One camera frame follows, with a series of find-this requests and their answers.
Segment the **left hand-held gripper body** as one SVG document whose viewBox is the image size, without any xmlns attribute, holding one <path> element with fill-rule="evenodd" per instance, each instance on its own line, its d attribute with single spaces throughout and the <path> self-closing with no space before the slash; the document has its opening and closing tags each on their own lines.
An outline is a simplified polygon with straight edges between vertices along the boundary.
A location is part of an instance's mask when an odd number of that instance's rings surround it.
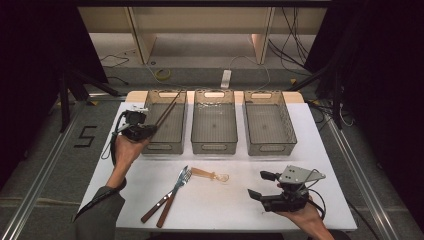
<svg viewBox="0 0 424 240">
<path fill-rule="evenodd" d="M 154 124 L 146 124 L 147 108 L 133 107 L 121 113 L 117 122 L 117 132 L 121 133 L 132 141 L 141 141 L 152 136 L 148 135 L 147 126 Z"/>
</svg>

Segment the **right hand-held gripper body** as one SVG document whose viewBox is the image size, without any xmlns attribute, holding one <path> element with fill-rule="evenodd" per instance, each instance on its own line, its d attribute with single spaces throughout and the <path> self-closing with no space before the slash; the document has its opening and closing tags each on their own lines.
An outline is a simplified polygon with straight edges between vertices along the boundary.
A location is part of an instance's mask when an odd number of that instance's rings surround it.
<svg viewBox="0 0 424 240">
<path fill-rule="evenodd" d="M 282 193 L 263 196 L 264 200 L 261 203 L 266 212 L 295 212 L 303 209 L 307 203 L 315 206 L 321 213 L 325 212 L 324 208 L 310 199 L 310 187 L 306 185 L 307 182 L 314 185 L 319 180 L 325 179 L 325 174 L 316 169 L 308 170 L 293 165 L 288 165 L 279 174 L 280 178 L 276 181 L 280 184 Z"/>
</svg>

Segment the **smoky clear plastic bin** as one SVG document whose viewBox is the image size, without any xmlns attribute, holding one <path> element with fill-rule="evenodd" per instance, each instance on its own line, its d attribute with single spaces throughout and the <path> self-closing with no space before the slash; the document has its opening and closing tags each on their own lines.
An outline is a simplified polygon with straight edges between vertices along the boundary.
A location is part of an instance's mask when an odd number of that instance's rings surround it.
<svg viewBox="0 0 424 240">
<path fill-rule="evenodd" d="M 191 143 L 194 154 L 233 155 L 238 143 L 232 90 L 196 90 Z"/>
<path fill-rule="evenodd" d="M 146 124 L 155 124 L 180 90 L 150 90 L 144 107 L 148 109 Z M 182 90 L 177 105 L 157 130 L 143 154 L 182 154 L 185 134 L 187 92 Z"/>
<path fill-rule="evenodd" d="M 245 91 L 243 113 L 249 156 L 288 156 L 297 144 L 281 91 Z"/>
</svg>

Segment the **brown wooden chopstick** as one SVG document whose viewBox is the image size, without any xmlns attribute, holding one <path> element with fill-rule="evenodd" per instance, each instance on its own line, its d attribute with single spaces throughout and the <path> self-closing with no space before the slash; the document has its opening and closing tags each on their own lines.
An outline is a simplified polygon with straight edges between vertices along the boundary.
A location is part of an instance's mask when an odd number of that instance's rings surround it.
<svg viewBox="0 0 424 240">
<path fill-rule="evenodd" d="M 158 129 L 163 125 L 163 123 L 166 121 L 166 119 L 168 118 L 168 116 L 171 114 L 171 112 L 173 111 L 173 109 L 175 108 L 175 106 L 177 105 L 176 102 L 171 103 L 164 111 L 164 113 L 161 115 L 161 117 L 158 119 L 158 122 L 156 124 L 156 126 L 158 127 Z"/>
<path fill-rule="evenodd" d="M 158 129 L 163 124 L 163 122 L 166 120 L 166 118 L 168 117 L 168 115 L 170 114 L 170 112 L 172 111 L 172 109 L 175 107 L 176 101 L 177 101 L 178 97 L 180 96 L 180 93 L 181 92 L 182 92 L 182 90 L 180 90 L 179 92 L 177 92 L 177 94 L 174 97 L 174 99 L 171 101 L 171 103 L 167 106 L 167 108 L 164 110 L 164 112 L 162 113 L 162 115 L 156 121 L 155 125 L 156 125 L 156 127 Z"/>
</svg>

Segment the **wooden spoon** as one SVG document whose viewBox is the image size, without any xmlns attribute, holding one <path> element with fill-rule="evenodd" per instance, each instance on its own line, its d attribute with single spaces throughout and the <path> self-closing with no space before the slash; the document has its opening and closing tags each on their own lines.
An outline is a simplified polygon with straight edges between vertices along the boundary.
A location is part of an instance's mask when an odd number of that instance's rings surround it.
<svg viewBox="0 0 424 240">
<path fill-rule="evenodd" d="M 191 172 L 195 176 L 204 177 L 211 180 L 217 180 L 220 182 L 227 182 L 230 178 L 228 174 L 217 174 L 215 172 L 208 172 L 195 167 L 191 168 Z"/>
</svg>

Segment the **wooden handled metal fork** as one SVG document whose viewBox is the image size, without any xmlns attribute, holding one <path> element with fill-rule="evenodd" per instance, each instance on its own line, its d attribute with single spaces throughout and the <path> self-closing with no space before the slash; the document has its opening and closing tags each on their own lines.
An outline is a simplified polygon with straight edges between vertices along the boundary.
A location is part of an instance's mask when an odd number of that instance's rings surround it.
<svg viewBox="0 0 424 240">
<path fill-rule="evenodd" d="M 147 213 L 141 217 L 142 223 L 146 223 L 161 207 L 165 207 L 166 200 L 171 195 L 172 190 L 165 194 Z"/>
</svg>

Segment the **wooden handled table knife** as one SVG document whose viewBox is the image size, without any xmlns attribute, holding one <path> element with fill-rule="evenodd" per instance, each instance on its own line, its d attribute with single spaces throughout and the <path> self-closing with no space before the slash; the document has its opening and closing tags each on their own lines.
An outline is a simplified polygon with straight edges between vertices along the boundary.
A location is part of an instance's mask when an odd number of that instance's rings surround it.
<svg viewBox="0 0 424 240">
<path fill-rule="evenodd" d="M 177 181 L 176 181 L 176 183 L 174 185 L 174 188 L 171 191 L 171 195 L 166 200 L 166 204 L 165 204 L 164 210 L 162 211 L 162 213 L 161 213 L 161 215 L 159 217 L 159 220 L 156 223 L 156 226 L 158 228 L 162 228 L 163 227 L 163 225 L 164 225 L 164 223 L 166 221 L 166 218 L 168 216 L 168 213 L 170 211 L 170 208 L 171 208 L 171 206 L 173 204 L 173 201 L 175 199 L 175 196 L 176 196 L 179 188 L 182 187 L 182 186 L 184 186 L 189 181 L 190 177 L 191 177 L 191 170 L 189 169 L 188 166 L 185 166 L 181 170 L 181 172 L 180 172 L 180 174 L 178 176 L 178 179 L 177 179 Z"/>
</svg>

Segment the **person's left hand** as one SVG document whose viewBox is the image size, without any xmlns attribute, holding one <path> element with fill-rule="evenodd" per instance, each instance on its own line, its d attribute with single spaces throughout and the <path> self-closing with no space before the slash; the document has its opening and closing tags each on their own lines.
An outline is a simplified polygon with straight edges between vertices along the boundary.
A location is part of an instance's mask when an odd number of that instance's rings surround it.
<svg viewBox="0 0 424 240">
<path fill-rule="evenodd" d="M 121 186 L 132 163 L 139 157 L 144 147 L 148 144 L 148 139 L 135 142 L 122 135 L 117 137 L 115 142 L 116 164 L 106 183 L 107 187 L 118 188 Z"/>
</svg>

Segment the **person's right hand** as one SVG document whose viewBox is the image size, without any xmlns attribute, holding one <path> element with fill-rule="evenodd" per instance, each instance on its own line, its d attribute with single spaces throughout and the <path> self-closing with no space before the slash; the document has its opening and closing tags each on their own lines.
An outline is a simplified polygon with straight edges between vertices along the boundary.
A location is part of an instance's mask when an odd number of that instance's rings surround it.
<svg viewBox="0 0 424 240">
<path fill-rule="evenodd" d="M 318 210 L 307 203 L 301 210 L 295 212 L 278 212 L 278 215 L 288 218 L 304 232 L 314 235 L 326 229 Z"/>
</svg>

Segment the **black metal stand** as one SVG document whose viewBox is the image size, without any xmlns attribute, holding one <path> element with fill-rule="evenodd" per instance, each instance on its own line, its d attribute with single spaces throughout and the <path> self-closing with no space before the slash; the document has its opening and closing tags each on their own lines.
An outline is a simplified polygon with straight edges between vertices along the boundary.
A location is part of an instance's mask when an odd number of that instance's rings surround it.
<svg viewBox="0 0 424 240">
<path fill-rule="evenodd" d="M 71 120 L 68 92 L 71 92 L 77 101 L 87 101 L 89 98 L 89 93 L 84 85 L 89 84 L 111 96 L 121 96 L 121 93 L 119 93 L 117 90 L 99 82 L 95 78 L 83 73 L 72 65 L 67 65 L 64 67 L 61 75 L 58 78 L 58 84 L 62 117 L 60 129 L 61 133 L 67 129 Z"/>
<path fill-rule="evenodd" d="M 338 73 L 338 67 L 336 64 L 328 63 L 325 67 L 318 70 L 316 73 L 307 77 L 303 81 L 294 86 L 288 88 L 288 91 L 298 91 L 316 80 L 319 81 L 318 87 L 316 88 L 315 94 L 318 98 L 330 98 L 332 100 L 332 115 L 333 121 L 336 126 L 341 129 L 342 122 L 340 116 L 340 103 L 341 103 L 341 81 L 340 74 Z"/>
</svg>

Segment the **black curtain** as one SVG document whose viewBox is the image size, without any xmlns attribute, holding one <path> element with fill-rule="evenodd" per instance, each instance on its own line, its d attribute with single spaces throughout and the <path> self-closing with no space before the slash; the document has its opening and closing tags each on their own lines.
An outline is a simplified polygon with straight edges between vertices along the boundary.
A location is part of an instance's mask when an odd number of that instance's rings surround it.
<svg viewBox="0 0 424 240">
<path fill-rule="evenodd" d="M 73 0 L 0 0 L 0 189 L 23 159 L 69 68 L 107 81 Z"/>
<path fill-rule="evenodd" d="M 330 1 L 307 67 L 324 67 L 360 18 L 339 67 L 343 98 L 424 232 L 424 0 Z"/>
</svg>

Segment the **beige wooden shelf unit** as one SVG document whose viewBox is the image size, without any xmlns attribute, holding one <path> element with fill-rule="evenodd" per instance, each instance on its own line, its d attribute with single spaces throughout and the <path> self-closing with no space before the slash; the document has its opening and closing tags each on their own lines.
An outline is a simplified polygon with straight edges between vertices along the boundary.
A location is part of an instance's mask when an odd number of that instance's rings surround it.
<svg viewBox="0 0 424 240">
<path fill-rule="evenodd" d="M 159 33 L 250 34 L 256 60 L 265 61 L 272 34 L 287 34 L 297 20 L 302 35 L 319 32 L 324 8 L 310 7 L 80 7 L 90 33 L 130 33 L 147 63 Z"/>
</svg>

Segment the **aluminium floor rail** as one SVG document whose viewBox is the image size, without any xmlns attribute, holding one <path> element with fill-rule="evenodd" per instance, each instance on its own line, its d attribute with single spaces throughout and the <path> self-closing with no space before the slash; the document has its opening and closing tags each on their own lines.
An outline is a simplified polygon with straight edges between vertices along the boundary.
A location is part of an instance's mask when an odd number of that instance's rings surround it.
<svg viewBox="0 0 424 240">
<path fill-rule="evenodd" d="M 18 239 L 84 108 L 84 102 L 77 102 L 72 108 L 70 123 L 58 134 L 34 181 L 24 197 L 18 201 L 15 213 L 11 216 L 5 231 L 1 234 L 1 240 Z"/>
<path fill-rule="evenodd" d="M 329 129 L 338 144 L 343 157 L 353 175 L 353 178 L 361 192 L 362 197 L 382 235 L 383 240 L 400 240 L 389 215 L 379 200 L 376 192 L 371 186 L 365 172 L 361 168 L 356 155 L 353 152 L 345 134 L 340 130 L 333 120 L 328 123 Z"/>
</svg>

